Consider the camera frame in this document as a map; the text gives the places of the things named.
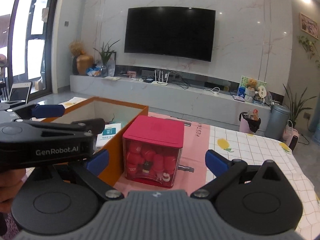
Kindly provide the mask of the left hand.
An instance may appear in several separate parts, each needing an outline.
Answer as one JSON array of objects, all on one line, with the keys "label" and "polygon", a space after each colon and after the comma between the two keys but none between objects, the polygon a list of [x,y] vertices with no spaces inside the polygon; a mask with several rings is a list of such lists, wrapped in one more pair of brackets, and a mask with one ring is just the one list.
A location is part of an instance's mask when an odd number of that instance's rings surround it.
[{"label": "left hand", "polygon": [[0,212],[9,213],[12,202],[23,185],[25,169],[9,170],[0,175]]}]

